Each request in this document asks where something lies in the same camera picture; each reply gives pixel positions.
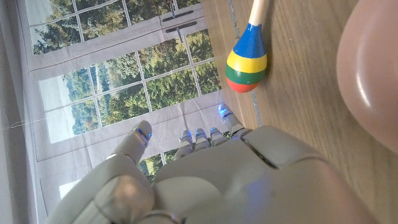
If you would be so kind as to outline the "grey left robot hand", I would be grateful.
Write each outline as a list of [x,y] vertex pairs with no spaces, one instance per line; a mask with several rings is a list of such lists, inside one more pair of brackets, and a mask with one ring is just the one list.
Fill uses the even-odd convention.
[[245,128],[218,107],[232,133],[185,131],[153,181],[139,170],[152,128],[136,124],[111,155],[58,203],[48,223],[375,223],[315,149],[272,126]]

